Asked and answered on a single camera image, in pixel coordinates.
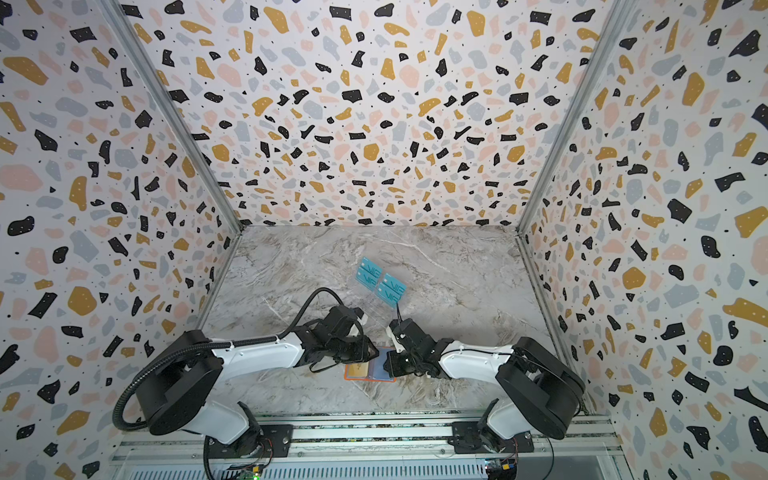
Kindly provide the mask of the orange card holder wallet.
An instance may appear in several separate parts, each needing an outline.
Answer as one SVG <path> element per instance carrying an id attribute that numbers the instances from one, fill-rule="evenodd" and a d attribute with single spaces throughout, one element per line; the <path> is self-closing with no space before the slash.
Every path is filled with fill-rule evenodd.
<path id="1" fill-rule="evenodd" d="M 344 379 L 346 381 L 394 382 L 395 377 L 385 369 L 387 356 L 392 351 L 393 348 L 382 348 L 379 355 L 372 360 L 346 365 Z"/>

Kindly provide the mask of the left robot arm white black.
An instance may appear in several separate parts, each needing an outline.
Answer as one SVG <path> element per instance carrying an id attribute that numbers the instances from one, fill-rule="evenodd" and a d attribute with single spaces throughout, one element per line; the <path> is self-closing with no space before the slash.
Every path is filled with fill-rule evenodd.
<path id="1" fill-rule="evenodd" d="M 332 307 L 322 318 L 282 336 L 214 341 L 202 331 L 184 333 L 139 379 L 135 395 L 146 428 L 156 436 L 179 430 L 229 445 L 256 430 L 247 406 L 237 410 L 215 401 L 211 392 L 228 380 L 267 370 L 366 363 L 379 350 L 363 333 L 359 308 Z"/>

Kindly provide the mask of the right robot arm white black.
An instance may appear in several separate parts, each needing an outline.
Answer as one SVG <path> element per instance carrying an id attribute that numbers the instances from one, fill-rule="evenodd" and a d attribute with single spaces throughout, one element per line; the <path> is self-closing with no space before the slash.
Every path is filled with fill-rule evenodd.
<path id="1" fill-rule="evenodd" d="M 562 440 L 580 412 L 583 381 L 530 337 L 497 347 L 435 340 L 411 319 L 391 321 L 387 335 L 395 349 L 387 353 L 385 370 L 395 378 L 415 375 L 498 385 L 508 399 L 491 402 L 479 426 L 494 441 L 531 430 Z"/>

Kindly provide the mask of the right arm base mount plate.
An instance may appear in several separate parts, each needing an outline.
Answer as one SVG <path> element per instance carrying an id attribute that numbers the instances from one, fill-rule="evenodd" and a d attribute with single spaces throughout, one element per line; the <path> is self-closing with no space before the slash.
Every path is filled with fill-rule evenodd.
<path id="1" fill-rule="evenodd" d="M 503 454 L 532 453 L 534 444 L 528 432 L 504 440 L 489 427 L 478 421 L 459 421 L 451 424 L 447 440 L 456 454 Z"/>

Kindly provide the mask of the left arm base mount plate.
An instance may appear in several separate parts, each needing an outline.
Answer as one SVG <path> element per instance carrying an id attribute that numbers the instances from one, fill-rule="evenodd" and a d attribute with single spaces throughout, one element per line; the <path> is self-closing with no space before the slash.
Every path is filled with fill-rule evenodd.
<path id="1" fill-rule="evenodd" d="M 204 442 L 204 452 L 209 459 L 250 461 L 286 458 L 293 440 L 291 424 L 265 424 L 256 432 L 246 431 L 229 445 L 209 439 Z"/>

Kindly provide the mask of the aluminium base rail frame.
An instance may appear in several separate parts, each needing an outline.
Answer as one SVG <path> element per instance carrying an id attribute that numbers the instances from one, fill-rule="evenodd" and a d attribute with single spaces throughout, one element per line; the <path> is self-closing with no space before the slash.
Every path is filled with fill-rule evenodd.
<path id="1" fill-rule="evenodd" d="M 276 456 L 216 459 L 217 479 L 630 479 L 624 452 L 605 416 L 579 416 L 566 437 L 520 435 L 501 453 L 460 453 L 460 423 L 473 412 L 273 416 L 286 432 Z"/>

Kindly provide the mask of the aluminium corner post right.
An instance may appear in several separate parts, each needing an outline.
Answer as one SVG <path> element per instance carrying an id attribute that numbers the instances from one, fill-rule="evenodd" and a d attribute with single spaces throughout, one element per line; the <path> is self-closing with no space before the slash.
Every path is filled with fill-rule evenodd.
<path id="1" fill-rule="evenodd" d="M 526 230 L 533 222 L 534 216 L 538 210 L 538 204 L 543 199 L 548 178 L 554 173 L 560 157 L 564 153 L 568 140 L 573 133 L 576 125 L 580 122 L 583 110 L 588 104 L 592 92 L 596 87 L 600 75 L 606 68 L 607 61 L 610 59 L 615 43 L 624 29 L 624 26 L 637 2 L 634 0 L 619 0 L 612 5 L 607 22 L 601 32 L 600 38 L 595 45 L 595 51 L 584 71 L 583 78 L 575 91 L 575 94 L 568 106 L 568 110 L 561 122 L 552 148 L 544 162 L 542 169 L 537 176 L 537 182 L 533 187 L 532 193 L 523 215 L 517 225 L 518 235 L 524 235 Z"/>

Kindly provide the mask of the aluminium corner post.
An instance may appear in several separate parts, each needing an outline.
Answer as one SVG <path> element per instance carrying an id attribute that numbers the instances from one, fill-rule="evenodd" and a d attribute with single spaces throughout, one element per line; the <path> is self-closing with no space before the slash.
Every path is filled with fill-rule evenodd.
<path id="1" fill-rule="evenodd" d="M 637 2 L 634 0 L 619 0 L 612 5 L 607 22 L 601 32 L 600 38 L 595 45 L 595 51 L 584 71 L 583 78 L 575 91 L 575 94 L 568 106 L 568 110 L 561 122 L 552 148 L 544 162 L 542 169 L 537 176 L 537 182 L 533 187 L 532 193 L 523 215 L 517 225 L 518 235 L 524 235 L 526 230 L 533 222 L 534 216 L 538 210 L 538 204 L 543 199 L 548 178 L 554 173 L 560 157 L 564 153 L 568 140 L 573 133 L 576 125 L 580 122 L 583 110 L 588 104 L 592 92 L 596 87 L 600 75 L 606 68 L 607 61 L 610 59 L 615 43 L 624 29 L 624 26 Z"/>
<path id="2" fill-rule="evenodd" d="M 203 154 L 184 123 L 180 112 L 174 106 L 174 102 L 158 76 L 151 59 L 140 45 L 140 39 L 124 15 L 120 2 L 101 0 L 96 1 L 96 4 L 110 28 L 115 32 L 126 56 L 131 60 L 144 81 L 171 131 L 187 152 L 192 165 L 200 174 L 203 184 L 217 205 L 217 211 L 222 215 L 226 223 L 235 230 L 236 234 L 241 235 L 243 230 L 242 224 L 236 218 L 233 208 L 203 158 Z"/>

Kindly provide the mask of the aluminium corner post left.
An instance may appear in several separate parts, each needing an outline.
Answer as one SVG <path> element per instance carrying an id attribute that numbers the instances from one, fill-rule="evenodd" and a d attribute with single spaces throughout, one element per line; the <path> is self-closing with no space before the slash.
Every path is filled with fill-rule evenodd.
<path id="1" fill-rule="evenodd" d="M 217 211 L 222 215 L 226 223 L 235 230 L 236 234 L 241 235 L 243 230 L 242 224 L 236 218 L 233 208 L 203 158 L 203 154 L 184 123 L 180 112 L 174 106 L 174 102 L 158 76 L 151 59 L 140 45 L 140 39 L 124 15 L 120 2 L 101 0 L 96 1 L 96 4 L 110 28 L 115 32 L 126 56 L 131 60 L 144 81 L 171 131 L 187 152 L 192 165 L 200 174 L 203 184 L 217 205 Z"/>

